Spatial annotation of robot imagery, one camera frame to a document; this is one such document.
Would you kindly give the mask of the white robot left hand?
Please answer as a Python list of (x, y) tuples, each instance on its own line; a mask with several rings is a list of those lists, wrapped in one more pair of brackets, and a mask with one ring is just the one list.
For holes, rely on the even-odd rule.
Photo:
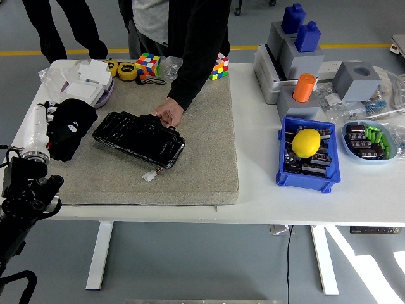
[(54, 106), (54, 103), (45, 101), (36, 104), (28, 114), (27, 125), (23, 137), (22, 157), (28, 158), (33, 155), (42, 155), (49, 158), (47, 148), (49, 137), (47, 135), (48, 109)]

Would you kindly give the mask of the person's hand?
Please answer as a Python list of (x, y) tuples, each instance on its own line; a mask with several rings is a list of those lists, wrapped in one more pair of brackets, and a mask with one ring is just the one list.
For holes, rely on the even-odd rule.
[(151, 115), (160, 119), (164, 127), (178, 127), (183, 114), (184, 109), (171, 97), (167, 97), (164, 103), (151, 112)]

